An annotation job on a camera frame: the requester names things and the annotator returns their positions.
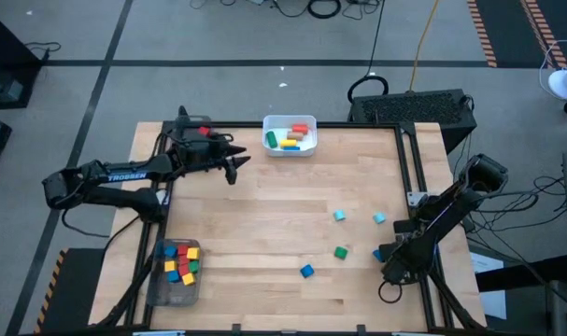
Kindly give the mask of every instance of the yellow cable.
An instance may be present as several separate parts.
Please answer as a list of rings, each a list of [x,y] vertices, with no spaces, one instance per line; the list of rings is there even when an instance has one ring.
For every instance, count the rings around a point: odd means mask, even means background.
[[[424,36],[426,32],[429,31],[429,26],[431,25],[432,17],[434,12],[436,12],[436,7],[439,5],[439,0],[434,0],[434,5],[432,6],[431,15],[429,15],[429,20],[426,22],[426,27],[424,27],[424,33],[420,37],[420,42],[418,43],[418,50],[416,51],[416,59],[414,60],[414,68],[412,69],[412,79],[410,79],[410,91],[412,91],[412,85],[414,85],[414,78],[416,77],[416,68],[418,67],[418,56],[420,55],[420,48],[422,47],[422,42],[424,42]]]

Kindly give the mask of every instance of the plastic container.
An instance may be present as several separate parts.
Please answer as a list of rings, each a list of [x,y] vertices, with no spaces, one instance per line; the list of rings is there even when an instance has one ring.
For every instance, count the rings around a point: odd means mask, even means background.
[[[277,146],[270,148],[266,140],[266,133],[273,131],[277,143],[287,139],[287,132],[291,131],[293,124],[306,124],[308,134],[304,135],[302,141],[298,141],[300,150],[284,150]],[[307,157],[314,154],[319,139],[317,137],[317,120],[312,116],[266,116],[262,121],[262,145],[266,153],[271,157]]]
[[[198,301],[204,251],[202,248],[200,249],[200,258],[198,260],[200,267],[198,268],[198,272],[194,275],[196,277],[196,283],[192,286],[185,286],[181,281],[172,284],[167,280],[167,274],[164,272],[164,262],[173,259],[164,255],[164,249],[168,246],[177,247],[178,245],[200,247],[198,241],[193,239],[163,239],[156,244],[152,271],[150,272],[149,292],[147,295],[147,303],[149,305],[186,307]]]

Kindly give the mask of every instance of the wooden table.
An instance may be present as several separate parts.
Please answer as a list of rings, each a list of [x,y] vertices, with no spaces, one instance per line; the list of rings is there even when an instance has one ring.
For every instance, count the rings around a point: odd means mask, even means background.
[[[160,129],[161,123],[138,124],[132,160],[149,156]],[[382,274],[372,252],[394,240],[394,220],[407,218],[393,130],[319,129],[319,146],[310,158],[267,157],[260,129],[222,131],[232,133],[252,159],[240,168],[234,186],[222,171],[176,182],[166,237],[202,245],[200,299],[192,307],[155,308],[153,329],[231,329],[240,323],[242,330],[352,331],[359,324],[368,331],[426,330],[418,285],[404,287],[393,305],[376,294]],[[417,134],[428,189],[440,193],[452,183],[441,132],[437,124],[417,124]],[[412,166],[408,139],[404,142]],[[417,189],[413,166],[410,173]],[[148,185],[137,181],[123,187]],[[346,212],[345,221],[333,220],[336,209]],[[372,220],[378,211],[387,215],[380,225]],[[112,232],[134,216],[131,209],[118,210]],[[102,319],[131,283],[141,227],[134,225],[108,250],[91,323]],[[345,260],[333,256],[337,246],[349,250]],[[448,285],[485,324],[461,226],[441,242],[440,251]],[[299,269],[307,263],[316,273],[304,279]],[[436,323],[442,326],[431,288]],[[136,321],[146,290],[144,285],[139,292]],[[386,287],[383,295],[391,299],[397,291]]]

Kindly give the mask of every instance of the yellow block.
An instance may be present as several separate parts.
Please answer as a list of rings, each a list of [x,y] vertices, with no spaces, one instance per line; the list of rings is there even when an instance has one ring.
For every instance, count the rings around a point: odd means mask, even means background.
[[[183,280],[183,285],[190,286],[196,283],[196,279],[193,277],[192,273],[187,273],[181,277]]]
[[[297,140],[290,140],[290,139],[281,140],[279,145],[281,147],[296,147],[296,146],[298,146],[298,141]]]
[[[190,247],[188,248],[188,259],[198,260],[200,258],[200,248]]]
[[[165,261],[164,262],[164,271],[171,272],[177,269],[177,265],[174,261]]]

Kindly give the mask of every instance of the blue block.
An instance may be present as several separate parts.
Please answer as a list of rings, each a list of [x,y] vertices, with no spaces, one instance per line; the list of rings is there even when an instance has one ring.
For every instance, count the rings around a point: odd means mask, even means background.
[[[333,217],[335,217],[336,221],[346,219],[346,214],[343,213],[343,210],[337,210],[333,213]]]
[[[175,247],[169,246],[164,250],[164,254],[167,257],[174,258],[177,255],[177,249]]]
[[[302,268],[302,270],[300,270],[300,273],[304,276],[304,278],[307,278],[308,276],[314,274],[314,269],[312,268],[312,266],[310,266],[310,264],[307,264]]]
[[[169,280],[170,283],[176,283],[181,281],[181,277],[179,276],[179,272],[178,271],[171,271],[169,273],[167,273],[167,280]]]
[[[383,258],[380,256],[380,251],[378,250],[378,248],[373,251],[373,255],[378,261],[383,262]]]
[[[385,217],[385,214],[383,214],[383,213],[376,213],[373,216],[373,219],[375,220],[376,224],[380,224],[380,223],[384,222],[385,219],[387,219],[387,218]]]

